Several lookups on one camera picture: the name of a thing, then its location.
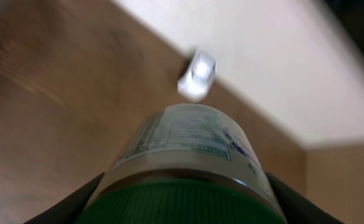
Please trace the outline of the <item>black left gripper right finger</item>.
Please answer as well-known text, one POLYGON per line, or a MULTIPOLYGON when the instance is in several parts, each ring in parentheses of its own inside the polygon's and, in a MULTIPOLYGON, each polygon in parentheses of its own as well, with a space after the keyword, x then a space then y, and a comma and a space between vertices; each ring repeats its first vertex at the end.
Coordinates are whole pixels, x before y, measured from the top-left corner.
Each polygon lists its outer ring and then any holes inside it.
POLYGON ((276 176, 267 172, 266 177, 288 224, 343 224, 343 222, 314 205, 276 176))

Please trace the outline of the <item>green lid supplement bottle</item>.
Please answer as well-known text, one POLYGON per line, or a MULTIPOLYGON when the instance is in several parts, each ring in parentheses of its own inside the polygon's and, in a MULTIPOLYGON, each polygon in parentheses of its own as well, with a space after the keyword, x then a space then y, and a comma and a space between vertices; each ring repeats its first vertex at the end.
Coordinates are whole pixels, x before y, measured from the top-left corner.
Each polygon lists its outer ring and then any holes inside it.
POLYGON ((214 108, 179 104, 144 123, 78 223, 286 223, 249 140, 214 108))

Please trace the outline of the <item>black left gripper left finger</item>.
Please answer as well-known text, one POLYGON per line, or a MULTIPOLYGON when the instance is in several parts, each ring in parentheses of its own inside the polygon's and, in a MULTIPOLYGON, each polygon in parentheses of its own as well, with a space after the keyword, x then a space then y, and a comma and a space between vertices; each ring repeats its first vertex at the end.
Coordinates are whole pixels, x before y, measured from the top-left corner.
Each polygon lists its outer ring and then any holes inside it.
POLYGON ((101 173, 72 194, 24 224, 72 224, 83 211, 105 173, 101 173))

